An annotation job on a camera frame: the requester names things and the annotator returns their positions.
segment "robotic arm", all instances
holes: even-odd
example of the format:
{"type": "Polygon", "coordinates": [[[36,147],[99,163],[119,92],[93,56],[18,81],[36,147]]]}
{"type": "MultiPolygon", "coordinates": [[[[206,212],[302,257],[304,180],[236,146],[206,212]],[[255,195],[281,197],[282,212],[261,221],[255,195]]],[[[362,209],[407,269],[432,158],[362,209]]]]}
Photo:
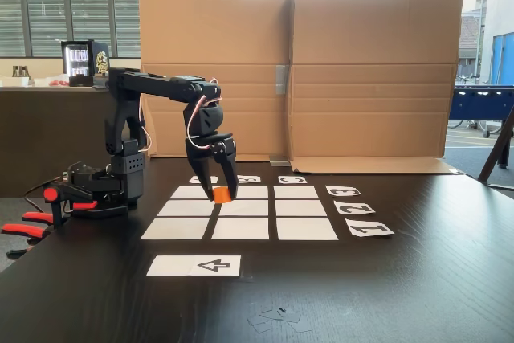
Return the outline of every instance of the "robotic arm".
{"type": "Polygon", "coordinates": [[[235,171],[235,142],[232,133],[218,133],[223,112],[218,104],[221,88],[203,78],[166,78],[138,70],[111,68],[108,88],[116,111],[105,121],[105,147],[111,155],[110,169],[93,169],[78,162],[67,171],[65,181],[45,185],[44,197],[52,204],[54,226],[62,223],[62,201],[70,202],[71,215],[105,218],[127,212],[143,194],[146,144],[141,94],[163,96],[187,104],[184,109],[187,159],[209,200],[214,199],[209,158],[221,165],[230,198],[235,199],[238,178],[235,171]],[[122,137],[127,123],[129,138],[122,137]]]}

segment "cardboard backdrop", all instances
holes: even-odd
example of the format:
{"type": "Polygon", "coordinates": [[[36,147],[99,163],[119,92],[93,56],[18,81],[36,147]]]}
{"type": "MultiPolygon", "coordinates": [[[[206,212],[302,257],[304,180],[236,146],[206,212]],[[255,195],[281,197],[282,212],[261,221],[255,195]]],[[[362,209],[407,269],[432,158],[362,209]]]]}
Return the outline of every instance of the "cardboard backdrop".
{"type": "MultiPolygon", "coordinates": [[[[140,0],[142,70],[217,78],[220,130],[233,132],[239,160],[287,155],[301,171],[439,173],[461,5],[140,0]]],[[[151,154],[185,156],[185,105],[148,97],[144,107],[151,154]]]]}

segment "white paper card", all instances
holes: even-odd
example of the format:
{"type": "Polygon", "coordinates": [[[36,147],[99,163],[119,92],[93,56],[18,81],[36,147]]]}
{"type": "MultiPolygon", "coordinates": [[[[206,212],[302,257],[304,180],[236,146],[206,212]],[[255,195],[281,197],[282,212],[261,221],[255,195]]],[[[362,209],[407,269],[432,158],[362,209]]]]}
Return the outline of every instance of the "white paper card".
{"type": "Polygon", "coordinates": [[[328,194],[336,197],[342,196],[358,196],[361,194],[357,189],[352,188],[351,186],[331,186],[325,185],[327,187],[328,194]]]}
{"type": "Polygon", "coordinates": [[[394,232],[376,221],[346,220],[352,235],[357,237],[394,235],[394,232]]]}
{"type": "Polygon", "coordinates": [[[318,200],[276,200],[277,217],[306,216],[326,217],[321,201],[318,200]]]}
{"type": "Polygon", "coordinates": [[[208,218],[156,218],[141,240],[201,240],[208,218]]]}
{"type": "Polygon", "coordinates": [[[336,209],[341,214],[366,214],[375,213],[368,204],[357,204],[355,202],[334,201],[336,209]]]}
{"type": "Polygon", "coordinates": [[[147,276],[239,276],[241,256],[156,256],[147,276]]]}
{"type": "Polygon", "coordinates": [[[307,180],[301,176],[279,176],[281,184],[306,184],[307,180]]]}
{"type": "Polygon", "coordinates": [[[248,184],[248,183],[252,183],[252,182],[260,182],[260,177],[259,176],[239,176],[238,175],[238,180],[239,180],[240,184],[248,184]]]}
{"type": "Polygon", "coordinates": [[[169,200],[157,216],[165,217],[187,217],[202,216],[209,217],[214,209],[214,203],[208,200],[169,200]]]}
{"type": "MultiPolygon", "coordinates": [[[[200,183],[200,180],[198,180],[198,176],[193,176],[190,179],[190,184],[199,184],[199,183],[200,183]]],[[[210,183],[211,184],[218,183],[218,176],[210,176],[210,183]]]]}
{"type": "Polygon", "coordinates": [[[318,198],[314,186],[275,186],[275,198],[318,198]]]}
{"type": "Polygon", "coordinates": [[[171,195],[172,199],[175,198],[204,198],[207,199],[206,192],[203,191],[201,186],[179,186],[177,190],[171,195]]]}
{"type": "Polygon", "coordinates": [[[268,240],[267,218],[218,218],[213,240],[268,240]]]}
{"type": "Polygon", "coordinates": [[[237,198],[267,198],[267,186],[239,186],[237,198]]]}
{"type": "Polygon", "coordinates": [[[278,218],[279,240],[337,240],[327,218],[278,218]]]}
{"type": "Polygon", "coordinates": [[[267,216],[267,200],[234,200],[222,204],[220,216],[267,216]]]}

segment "tic-tac-toe grid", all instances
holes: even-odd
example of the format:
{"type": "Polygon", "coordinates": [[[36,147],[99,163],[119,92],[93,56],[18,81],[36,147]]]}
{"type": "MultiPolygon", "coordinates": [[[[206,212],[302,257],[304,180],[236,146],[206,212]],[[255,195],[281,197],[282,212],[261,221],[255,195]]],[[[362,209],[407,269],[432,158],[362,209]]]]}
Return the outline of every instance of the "tic-tac-toe grid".
{"type": "Polygon", "coordinates": [[[238,198],[222,205],[201,186],[180,186],[157,216],[142,239],[265,240],[272,221],[278,240],[337,240],[314,186],[240,186],[238,198]]]}

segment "black table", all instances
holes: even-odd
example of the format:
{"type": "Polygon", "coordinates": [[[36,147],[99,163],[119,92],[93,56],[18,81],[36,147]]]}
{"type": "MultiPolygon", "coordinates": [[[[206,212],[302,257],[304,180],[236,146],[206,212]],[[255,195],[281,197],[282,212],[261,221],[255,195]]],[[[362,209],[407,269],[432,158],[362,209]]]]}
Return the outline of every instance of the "black table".
{"type": "MultiPolygon", "coordinates": [[[[239,164],[276,186],[290,168],[239,164]]],[[[213,174],[221,175],[215,170],[213,174]]],[[[514,201],[464,175],[307,175],[339,241],[140,240],[184,159],[149,163],[128,218],[72,219],[0,274],[0,341],[512,342],[514,201]],[[355,186],[395,235],[352,236],[324,185],[355,186]],[[239,278],[146,276],[156,255],[240,254],[239,278]],[[294,308],[313,331],[247,317],[294,308]]]]}

